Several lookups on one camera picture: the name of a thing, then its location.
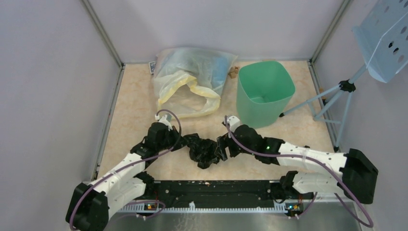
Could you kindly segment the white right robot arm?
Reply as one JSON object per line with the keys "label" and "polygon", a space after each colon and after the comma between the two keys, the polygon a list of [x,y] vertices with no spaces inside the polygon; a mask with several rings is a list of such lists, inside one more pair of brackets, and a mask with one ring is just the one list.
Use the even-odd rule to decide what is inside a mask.
{"label": "white right robot arm", "polygon": [[329,153],[293,145],[282,139],[262,137],[255,129],[240,125],[217,138],[217,155],[222,160],[229,154],[251,154],[258,161],[270,165],[291,166],[305,172],[289,171],[281,177],[283,194],[295,198],[305,193],[343,193],[349,199],[362,204],[372,204],[378,177],[378,169],[358,150],[347,153]]}

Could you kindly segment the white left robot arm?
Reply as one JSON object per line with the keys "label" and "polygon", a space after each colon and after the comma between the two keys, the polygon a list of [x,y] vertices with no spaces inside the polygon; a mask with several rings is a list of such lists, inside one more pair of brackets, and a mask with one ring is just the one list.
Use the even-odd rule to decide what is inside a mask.
{"label": "white left robot arm", "polygon": [[158,157],[184,146],[181,129],[154,122],[141,142],[105,175],[78,184],[72,194],[65,220],[73,231],[102,231],[110,218],[137,197],[148,199],[153,184],[137,178]]}

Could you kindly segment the black trash bag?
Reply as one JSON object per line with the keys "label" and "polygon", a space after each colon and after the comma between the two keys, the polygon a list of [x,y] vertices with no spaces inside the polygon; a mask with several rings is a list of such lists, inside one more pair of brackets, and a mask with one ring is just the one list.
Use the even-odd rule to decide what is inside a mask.
{"label": "black trash bag", "polygon": [[189,148],[189,157],[197,163],[198,168],[207,169],[221,160],[216,141],[200,138],[197,133],[185,135],[183,138]]}

